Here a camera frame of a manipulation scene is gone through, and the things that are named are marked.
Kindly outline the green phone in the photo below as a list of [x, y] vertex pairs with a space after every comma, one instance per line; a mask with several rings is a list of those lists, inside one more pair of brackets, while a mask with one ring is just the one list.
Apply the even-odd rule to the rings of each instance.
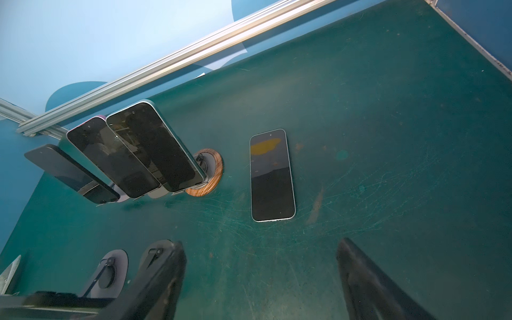
[[249, 151], [252, 219], [262, 223], [293, 218], [296, 203], [285, 130], [251, 137]]

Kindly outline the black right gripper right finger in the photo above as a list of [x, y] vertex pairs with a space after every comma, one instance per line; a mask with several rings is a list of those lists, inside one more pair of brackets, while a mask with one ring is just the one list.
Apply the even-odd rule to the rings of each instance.
[[337, 265], [350, 319], [433, 319], [349, 238], [337, 246]]

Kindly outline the pink phone back middle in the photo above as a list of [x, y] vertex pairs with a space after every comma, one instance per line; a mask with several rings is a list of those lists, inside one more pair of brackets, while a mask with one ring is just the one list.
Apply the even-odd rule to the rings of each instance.
[[161, 187], [144, 164], [107, 124], [95, 116], [69, 130], [67, 140], [128, 197], [139, 198]]

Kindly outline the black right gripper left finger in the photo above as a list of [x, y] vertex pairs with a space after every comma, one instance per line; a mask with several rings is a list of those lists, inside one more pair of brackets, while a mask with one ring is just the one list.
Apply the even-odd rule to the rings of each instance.
[[181, 242], [164, 253], [95, 317], [89, 319], [173, 319], [187, 263]]

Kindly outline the aluminium frame rail back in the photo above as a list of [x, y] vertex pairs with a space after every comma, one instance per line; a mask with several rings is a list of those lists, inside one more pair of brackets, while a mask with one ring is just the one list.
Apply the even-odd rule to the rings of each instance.
[[24, 136], [33, 137], [39, 132], [45, 132], [52, 137], [59, 137], [63, 133], [63, 128], [58, 126], [58, 123], [62, 121], [85, 113], [114, 98], [121, 97], [330, 3], [330, 1], [321, 0], [278, 1], [143, 68], [102, 85], [41, 115], [34, 115], [3, 99], [1, 100], [1, 117], [18, 123], [19, 127], [16, 132]]

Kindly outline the grey stand back middle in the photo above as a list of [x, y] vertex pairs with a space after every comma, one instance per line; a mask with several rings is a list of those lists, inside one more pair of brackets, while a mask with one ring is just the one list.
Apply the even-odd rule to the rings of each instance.
[[158, 198], [163, 197], [168, 194], [169, 194], [169, 191], [164, 186], [161, 186], [161, 187], [149, 192], [147, 195], [152, 199], [158, 199]]

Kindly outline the silver phone front left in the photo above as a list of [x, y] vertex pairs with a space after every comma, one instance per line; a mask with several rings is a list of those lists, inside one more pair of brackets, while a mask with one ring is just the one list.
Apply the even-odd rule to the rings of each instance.
[[74, 293], [38, 291], [31, 295], [1, 296], [2, 319], [89, 319], [113, 298], [79, 297]]

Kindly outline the grey stand front left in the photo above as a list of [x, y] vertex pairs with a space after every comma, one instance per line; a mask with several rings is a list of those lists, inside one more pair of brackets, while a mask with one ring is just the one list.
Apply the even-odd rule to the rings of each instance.
[[78, 296], [92, 299], [117, 298], [124, 287], [128, 269], [129, 259], [124, 250], [116, 249], [107, 253]]

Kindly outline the grey stand front middle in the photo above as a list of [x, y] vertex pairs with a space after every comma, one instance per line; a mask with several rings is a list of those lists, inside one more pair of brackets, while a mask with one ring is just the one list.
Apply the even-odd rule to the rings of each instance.
[[138, 271], [145, 271], [164, 253], [167, 253], [168, 251], [173, 251], [174, 247], [174, 242], [168, 239], [162, 239], [152, 243], [146, 248], [142, 255]]

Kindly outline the grey stand back left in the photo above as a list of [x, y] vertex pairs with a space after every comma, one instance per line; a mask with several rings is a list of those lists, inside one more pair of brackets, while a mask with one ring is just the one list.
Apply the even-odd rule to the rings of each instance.
[[117, 200], [117, 203], [121, 203], [127, 200], [130, 200], [130, 197], [120, 188], [118, 188], [117, 185], [114, 186], [113, 190], [119, 194], [119, 199]]

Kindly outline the black phone back left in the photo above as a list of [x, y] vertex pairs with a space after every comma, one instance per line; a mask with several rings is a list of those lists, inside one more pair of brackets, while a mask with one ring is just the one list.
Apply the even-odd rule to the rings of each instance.
[[103, 205], [120, 200], [120, 194], [57, 145], [43, 145], [26, 152], [24, 156], [45, 173], [61, 181], [92, 203]]

